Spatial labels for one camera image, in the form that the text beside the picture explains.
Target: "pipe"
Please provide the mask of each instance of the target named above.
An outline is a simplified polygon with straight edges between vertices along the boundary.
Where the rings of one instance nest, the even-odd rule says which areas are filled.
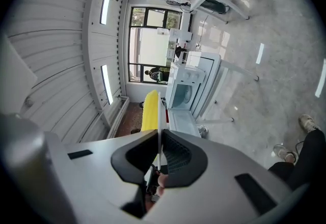
[[[116,117],[116,119],[114,120],[114,123],[110,129],[110,132],[107,135],[106,139],[111,139],[114,138],[116,136],[116,133],[118,131],[119,125],[121,123],[121,120],[124,116],[124,114],[126,113],[127,107],[129,105],[129,97],[127,96],[121,96],[121,100],[125,100],[122,107],[120,108],[120,111]]]

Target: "machine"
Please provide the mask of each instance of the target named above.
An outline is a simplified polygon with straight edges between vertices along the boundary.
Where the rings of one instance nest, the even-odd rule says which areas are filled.
[[[157,130],[63,145],[18,114],[0,121],[6,178],[49,223],[274,223],[306,189],[292,192],[234,148],[162,129],[169,177],[146,212],[144,175],[158,154]]]

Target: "floor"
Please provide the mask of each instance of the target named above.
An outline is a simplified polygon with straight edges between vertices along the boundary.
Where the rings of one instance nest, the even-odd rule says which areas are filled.
[[[297,123],[300,114],[312,115],[326,130],[326,87],[317,91],[324,82],[325,31],[310,0],[232,1],[250,19],[231,10],[223,15],[229,21],[224,24],[198,12],[190,50],[219,53],[257,73],[260,81],[228,73],[213,98],[217,104],[211,100],[204,114],[206,120],[233,117],[235,122],[208,125],[208,139],[235,147],[268,168],[280,160],[272,153],[275,144],[293,150],[304,140]]]

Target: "black pants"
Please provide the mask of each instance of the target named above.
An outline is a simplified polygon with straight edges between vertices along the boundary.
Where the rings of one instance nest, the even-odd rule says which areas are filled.
[[[322,131],[314,130],[306,136],[296,165],[277,162],[269,171],[285,181],[292,190],[310,182],[324,168],[326,151],[325,136]]]
[[[218,12],[219,14],[225,13],[225,6],[224,4],[217,2],[215,0],[206,0],[201,4],[202,7]]]

